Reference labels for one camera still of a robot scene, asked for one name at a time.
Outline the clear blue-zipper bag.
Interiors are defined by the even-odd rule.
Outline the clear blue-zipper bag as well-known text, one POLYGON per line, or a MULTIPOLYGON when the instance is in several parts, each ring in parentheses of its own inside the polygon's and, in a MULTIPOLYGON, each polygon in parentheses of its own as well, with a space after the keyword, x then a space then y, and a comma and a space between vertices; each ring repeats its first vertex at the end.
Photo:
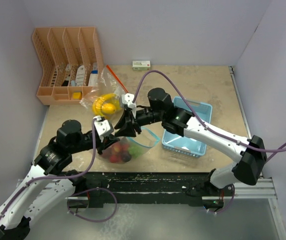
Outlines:
POLYGON ((160 138, 146 127, 141 128, 137 137, 121 137, 120 141, 98 155, 100 160, 112 164, 124 164, 137 159, 156 146, 160 138))

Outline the dark purple plum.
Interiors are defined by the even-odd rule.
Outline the dark purple plum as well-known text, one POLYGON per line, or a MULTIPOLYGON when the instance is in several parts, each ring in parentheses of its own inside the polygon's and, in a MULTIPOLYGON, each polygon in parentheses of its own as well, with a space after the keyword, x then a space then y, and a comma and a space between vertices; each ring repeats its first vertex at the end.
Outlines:
POLYGON ((127 163, 132 159, 132 156, 131 154, 125 152, 121 155, 121 159, 123 162, 127 163))

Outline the yellow mango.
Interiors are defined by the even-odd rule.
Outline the yellow mango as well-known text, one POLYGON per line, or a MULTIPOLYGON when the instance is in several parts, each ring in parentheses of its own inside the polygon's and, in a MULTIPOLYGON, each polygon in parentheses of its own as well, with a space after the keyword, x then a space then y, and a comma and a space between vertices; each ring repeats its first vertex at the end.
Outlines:
POLYGON ((101 106, 101 112, 104 115, 112 115, 116 112, 117 108, 112 103, 105 103, 101 106))

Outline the yellow banana bunch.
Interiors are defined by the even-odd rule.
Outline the yellow banana bunch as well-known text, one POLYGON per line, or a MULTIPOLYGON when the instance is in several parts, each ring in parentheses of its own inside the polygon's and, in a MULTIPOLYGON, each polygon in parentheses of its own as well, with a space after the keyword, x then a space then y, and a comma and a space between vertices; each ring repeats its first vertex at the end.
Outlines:
POLYGON ((106 104, 106 103, 114 104, 116 106, 116 108, 117 108, 116 112, 120 110, 120 105, 119 105, 119 102, 118 102, 117 95, 114 94, 114 93, 108 93, 108 94, 104 94, 104 95, 101 95, 100 97, 96 98, 96 100, 92 104, 92 111, 93 111, 93 113, 95 115, 100 115, 100 116, 104 116, 104 117, 111 116, 111 115, 104 115, 101 112, 101 106, 103 104, 106 104))

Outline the clear orange-zipper bag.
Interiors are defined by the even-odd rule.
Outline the clear orange-zipper bag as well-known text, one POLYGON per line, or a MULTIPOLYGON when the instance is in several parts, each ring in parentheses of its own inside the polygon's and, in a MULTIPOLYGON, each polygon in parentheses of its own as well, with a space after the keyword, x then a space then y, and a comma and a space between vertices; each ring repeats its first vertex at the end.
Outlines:
MULTIPOLYGON (((106 65, 101 72, 98 72, 97 84, 94 87, 87 86, 87 88, 88 90, 83 93, 83 97, 80 100, 80 104, 92 113, 92 104, 94 103, 96 98, 100 97, 101 95, 110 93, 116 94, 119 102, 121 95, 128 93, 128 90, 126 89, 124 84, 120 81, 120 79, 117 77, 117 75, 114 73, 114 71, 109 65, 106 65)), ((117 111, 115 114, 110 116, 104 116, 104 118, 112 119, 121 110, 122 108, 120 107, 120 110, 117 111)))

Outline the light blue plastic basket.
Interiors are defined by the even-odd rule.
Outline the light blue plastic basket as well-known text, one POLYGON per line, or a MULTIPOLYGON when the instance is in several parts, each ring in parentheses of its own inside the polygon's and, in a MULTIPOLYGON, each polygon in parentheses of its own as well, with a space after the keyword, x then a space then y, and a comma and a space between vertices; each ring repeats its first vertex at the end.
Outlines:
MULTIPOLYGON (((213 107, 210 104, 193 100, 187 100, 187 102, 202 120, 208 123, 211 122, 213 107)), ((203 142, 172 134, 166 130, 164 130, 162 137, 162 147, 195 158, 202 157, 207 149, 207 145, 203 142)))

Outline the green grape bunch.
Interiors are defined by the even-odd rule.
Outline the green grape bunch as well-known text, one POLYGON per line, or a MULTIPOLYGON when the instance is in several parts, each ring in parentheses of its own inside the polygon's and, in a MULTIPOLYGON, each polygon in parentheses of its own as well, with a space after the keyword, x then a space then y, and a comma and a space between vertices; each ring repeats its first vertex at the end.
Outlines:
POLYGON ((133 158, 137 158, 137 157, 143 155, 144 149, 141 146, 131 145, 128 148, 128 152, 129 152, 129 154, 131 154, 131 156, 133 158))

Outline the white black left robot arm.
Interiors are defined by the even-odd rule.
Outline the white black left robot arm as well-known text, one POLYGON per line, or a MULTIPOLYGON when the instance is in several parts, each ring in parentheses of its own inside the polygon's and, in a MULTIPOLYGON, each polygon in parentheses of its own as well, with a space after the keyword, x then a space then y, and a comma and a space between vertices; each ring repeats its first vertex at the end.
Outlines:
POLYGON ((87 133, 82 132, 79 121, 65 121, 41 149, 20 185, 0 206, 0 240, 25 239, 32 224, 59 200, 84 194, 85 175, 94 162, 83 172, 63 170, 72 163, 73 154, 88 150, 101 154, 118 142, 113 131, 112 124, 100 116, 93 118, 92 129, 87 133))

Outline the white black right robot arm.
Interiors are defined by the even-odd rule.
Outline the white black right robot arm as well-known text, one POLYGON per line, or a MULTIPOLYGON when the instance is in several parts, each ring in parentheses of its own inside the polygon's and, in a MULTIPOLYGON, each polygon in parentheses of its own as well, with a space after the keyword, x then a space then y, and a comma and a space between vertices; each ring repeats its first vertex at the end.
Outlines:
POLYGON ((116 124, 117 137, 135 137, 141 133, 142 126, 161 123, 172 134, 203 142, 222 152, 233 163, 214 169, 205 182, 205 190, 216 196, 225 186, 244 183, 254 186, 267 161, 264 142, 260 137, 251 139, 233 135, 196 117, 194 113, 173 104, 171 96, 162 88, 148 92, 149 106, 137 110, 133 94, 120 98, 123 115, 116 124))

